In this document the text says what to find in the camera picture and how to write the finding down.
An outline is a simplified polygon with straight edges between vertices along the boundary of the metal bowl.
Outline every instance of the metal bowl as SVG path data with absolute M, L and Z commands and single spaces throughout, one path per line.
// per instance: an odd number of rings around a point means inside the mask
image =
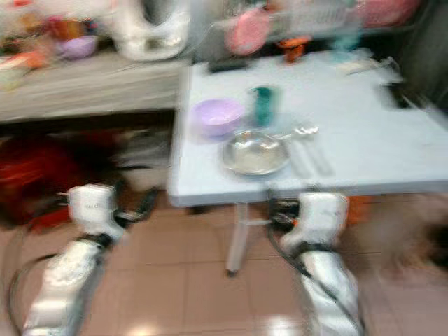
M 224 165 L 245 175 L 266 175 L 288 163 L 288 151 L 281 140 L 262 132 L 237 133 L 224 147 Z

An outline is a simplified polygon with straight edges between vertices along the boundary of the tiled floor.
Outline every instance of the tiled floor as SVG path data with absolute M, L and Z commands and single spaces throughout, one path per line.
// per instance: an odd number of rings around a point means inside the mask
M 448 282 L 404 286 L 382 276 L 383 257 L 395 242 L 386 241 L 385 232 L 401 228 L 414 207 L 401 198 L 385 200 L 373 204 L 369 223 L 348 230 L 341 242 L 347 267 L 359 281 L 370 334 L 443 335 Z M 82 336 L 304 335 L 306 319 L 294 273 L 269 245 L 262 227 L 251 228 L 248 258 L 238 276 L 226 277 L 232 221 L 230 206 L 189 216 L 171 208 L 162 195 L 152 218 L 136 225 L 110 254 Z M 0 232 L 0 252 L 12 234 Z M 68 224 L 31 237 L 24 259 L 56 252 L 77 234 Z M 25 307 L 39 289 L 42 268 L 29 275 Z M 0 318 L 0 335 L 13 335 L 5 317 Z

